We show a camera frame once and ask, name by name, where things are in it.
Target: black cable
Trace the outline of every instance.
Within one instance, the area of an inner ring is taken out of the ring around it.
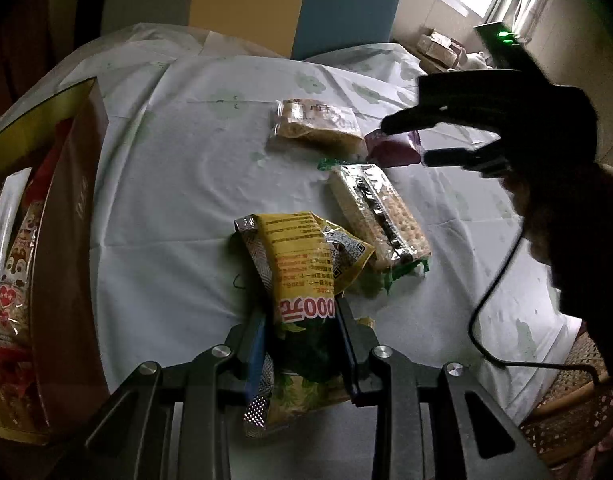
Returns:
[[[508,366],[521,366],[521,367],[528,367],[528,368],[550,368],[552,370],[580,370],[580,371],[586,372],[587,374],[590,374],[593,379],[593,384],[595,384],[595,386],[599,386],[600,385],[599,375],[597,374],[597,370],[595,370],[595,367],[593,367],[592,365],[583,365],[583,364],[557,365],[557,364],[551,364],[551,363],[504,361],[503,359],[499,359],[493,354],[491,354],[491,352],[489,352],[486,348],[484,348],[484,346],[475,337],[475,332],[474,332],[475,322],[477,321],[477,318],[480,314],[480,310],[482,310],[486,302],[489,301],[489,298],[493,295],[493,292],[495,292],[495,289],[499,285],[499,282],[506,274],[506,271],[509,269],[510,263],[512,262],[513,257],[515,257],[515,254],[517,253],[517,250],[519,249],[519,245],[522,242],[523,236],[524,236],[524,228],[520,230],[519,234],[517,235],[517,239],[515,240],[512,248],[509,251],[509,254],[507,254],[506,260],[504,260],[504,263],[499,268],[499,271],[497,272],[497,275],[495,276],[494,280],[491,282],[491,285],[489,285],[489,288],[486,290],[484,295],[481,297],[480,303],[478,303],[477,307],[475,307],[475,310],[471,314],[471,319],[469,320],[469,323],[468,323],[468,337],[471,339],[472,343],[475,345],[475,348],[477,348],[481,352],[484,358],[488,362],[490,362],[491,364],[493,364],[494,366],[498,368],[505,368]]]

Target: cracker package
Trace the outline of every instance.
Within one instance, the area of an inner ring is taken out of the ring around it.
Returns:
[[[384,172],[373,164],[333,168],[330,185],[353,234],[375,247],[371,264],[397,279],[427,262],[429,242]]]
[[[310,212],[247,216],[235,228],[273,298],[272,360],[245,414],[247,433],[258,436],[348,399],[335,358],[334,296],[357,278],[373,248]]]
[[[351,108],[328,105],[314,99],[278,101],[276,135],[335,146],[355,153],[364,136]]]

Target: wicker chair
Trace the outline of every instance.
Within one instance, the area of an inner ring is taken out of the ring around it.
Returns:
[[[520,425],[544,462],[554,467],[598,444],[613,427],[613,386],[589,334],[573,343],[566,364],[590,364],[600,375],[593,386],[584,372],[563,370],[538,406]]]

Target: plastic bag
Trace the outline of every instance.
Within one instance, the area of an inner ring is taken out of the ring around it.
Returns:
[[[274,133],[288,139],[304,139],[356,152],[364,136],[351,108],[338,107],[313,99],[278,101]]]
[[[247,216],[235,228],[274,305],[273,361],[245,413],[247,433],[259,436],[348,399],[335,360],[334,295],[357,278],[373,248],[310,212]]]
[[[13,222],[30,172],[31,168],[26,168],[13,173],[6,178],[0,190],[0,277],[6,261]]]
[[[386,135],[378,129],[369,133],[364,141],[369,163],[380,168],[408,166],[422,161],[422,146],[417,131]]]
[[[375,270],[426,264],[429,242],[384,172],[373,164],[333,168],[330,185],[353,233],[375,247]]]

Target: yellow snack bag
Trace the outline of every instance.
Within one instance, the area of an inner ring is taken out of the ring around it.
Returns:
[[[272,383],[244,417],[247,434],[259,436],[348,399],[337,369],[334,295],[357,278],[374,248],[311,212],[252,215],[235,227],[273,297]],[[254,416],[260,411],[264,425]]]

